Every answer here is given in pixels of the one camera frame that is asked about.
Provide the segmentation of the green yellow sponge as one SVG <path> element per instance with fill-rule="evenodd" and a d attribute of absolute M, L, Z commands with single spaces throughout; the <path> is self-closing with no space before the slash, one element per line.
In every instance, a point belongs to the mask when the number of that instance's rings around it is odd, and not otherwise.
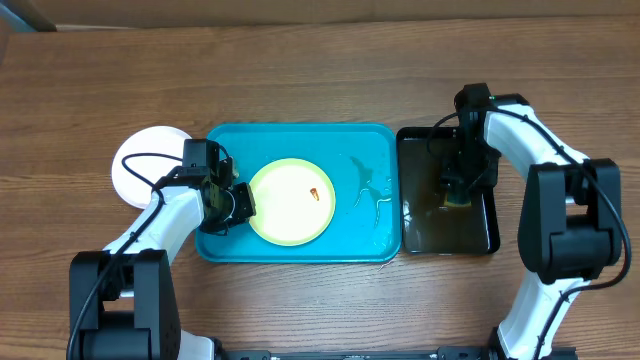
<path fill-rule="evenodd" d="M 447 192 L 443 205 L 446 207 L 469 207 L 471 199 L 466 193 Z"/>

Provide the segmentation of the yellow plate with sauce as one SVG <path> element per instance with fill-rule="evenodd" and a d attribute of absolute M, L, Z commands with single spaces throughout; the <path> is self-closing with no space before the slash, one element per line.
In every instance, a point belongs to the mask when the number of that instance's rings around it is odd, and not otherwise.
<path fill-rule="evenodd" d="M 303 159 L 285 158 L 261 168 L 251 179 L 256 214 L 250 226 L 278 246 L 299 246 L 319 237 L 336 209 L 328 175 Z"/>

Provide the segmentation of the pinkish white plate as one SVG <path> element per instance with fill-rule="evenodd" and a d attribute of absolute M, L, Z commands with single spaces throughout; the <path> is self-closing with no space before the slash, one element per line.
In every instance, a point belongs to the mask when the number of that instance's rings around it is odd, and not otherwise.
<path fill-rule="evenodd" d="M 112 185 L 129 205 L 145 209 L 151 199 L 151 187 L 132 175 L 122 165 L 122 159 L 131 154 L 145 156 L 126 160 L 127 166 L 156 183 L 174 167 L 182 164 L 184 141 L 191 136 L 175 127 L 153 126 L 136 132 L 127 138 L 117 150 L 111 166 Z"/>

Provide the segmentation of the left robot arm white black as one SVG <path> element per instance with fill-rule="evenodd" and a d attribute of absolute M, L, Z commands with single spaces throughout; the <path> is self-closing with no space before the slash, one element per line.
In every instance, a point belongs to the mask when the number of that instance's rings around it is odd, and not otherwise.
<path fill-rule="evenodd" d="M 194 230 L 225 235 L 253 216 L 250 187 L 172 178 L 153 191 L 118 239 L 71 261 L 67 358 L 219 358 L 216 340 L 182 328 L 170 265 Z"/>

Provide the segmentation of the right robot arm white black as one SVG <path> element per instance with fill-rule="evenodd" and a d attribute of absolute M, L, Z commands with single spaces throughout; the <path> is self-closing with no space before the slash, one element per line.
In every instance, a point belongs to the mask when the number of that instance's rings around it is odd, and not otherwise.
<path fill-rule="evenodd" d="M 443 161 L 445 202 L 470 203 L 493 189 L 505 157 L 526 181 L 517 231 L 526 268 L 507 317 L 493 330 L 486 359 L 575 358 L 553 338 L 582 292 L 612 287 L 630 270 L 632 251 L 621 216 L 621 179 L 610 159 L 572 149 L 519 94 L 492 95 L 482 84 L 454 98 L 459 151 Z"/>

